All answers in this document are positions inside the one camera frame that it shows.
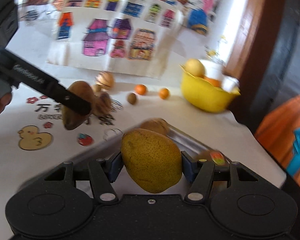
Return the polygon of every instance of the pink house drawing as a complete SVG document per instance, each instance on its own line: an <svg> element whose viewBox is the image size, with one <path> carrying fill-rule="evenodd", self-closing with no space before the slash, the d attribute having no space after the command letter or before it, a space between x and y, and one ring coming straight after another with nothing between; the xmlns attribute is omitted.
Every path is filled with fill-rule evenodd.
<svg viewBox="0 0 300 240"><path fill-rule="evenodd" d="M105 55L108 40L107 20L94 19L83 39L83 54L94 57Z"/></svg>

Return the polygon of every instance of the orange fabric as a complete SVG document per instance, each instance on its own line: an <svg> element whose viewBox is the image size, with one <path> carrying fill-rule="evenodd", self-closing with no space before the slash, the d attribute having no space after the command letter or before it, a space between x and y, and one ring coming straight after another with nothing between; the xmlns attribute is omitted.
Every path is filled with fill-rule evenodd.
<svg viewBox="0 0 300 240"><path fill-rule="evenodd" d="M270 112L254 136L286 168L292 159L293 132L297 128L300 128L300 95ZM294 178L300 185L300 171Z"/></svg>

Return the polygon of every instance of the paper sheet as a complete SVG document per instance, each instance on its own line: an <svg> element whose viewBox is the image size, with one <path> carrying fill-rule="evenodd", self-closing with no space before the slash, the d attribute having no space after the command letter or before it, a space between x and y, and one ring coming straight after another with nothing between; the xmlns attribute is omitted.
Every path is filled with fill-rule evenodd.
<svg viewBox="0 0 300 240"><path fill-rule="evenodd" d="M159 0L67 0L48 62L159 78L182 21Z"/></svg>

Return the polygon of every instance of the cartoon duck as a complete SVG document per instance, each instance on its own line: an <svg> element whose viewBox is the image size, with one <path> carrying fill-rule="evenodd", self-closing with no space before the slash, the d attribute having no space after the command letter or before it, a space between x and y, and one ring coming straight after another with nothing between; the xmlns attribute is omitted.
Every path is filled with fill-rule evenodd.
<svg viewBox="0 0 300 240"><path fill-rule="evenodd" d="M43 149L52 142L51 134L39 132L39 128L34 125L23 127L18 134L21 138L18 145L26 151Z"/></svg>

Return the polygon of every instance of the strawberry sticker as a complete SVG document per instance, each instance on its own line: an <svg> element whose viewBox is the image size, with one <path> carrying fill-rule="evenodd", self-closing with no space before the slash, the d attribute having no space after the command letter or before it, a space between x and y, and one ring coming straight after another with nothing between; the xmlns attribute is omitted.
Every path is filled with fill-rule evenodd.
<svg viewBox="0 0 300 240"><path fill-rule="evenodd" d="M78 135L78 143L82 146L88 146L93 144L93 139L91 136L83 133L79 133Z"/></svg>

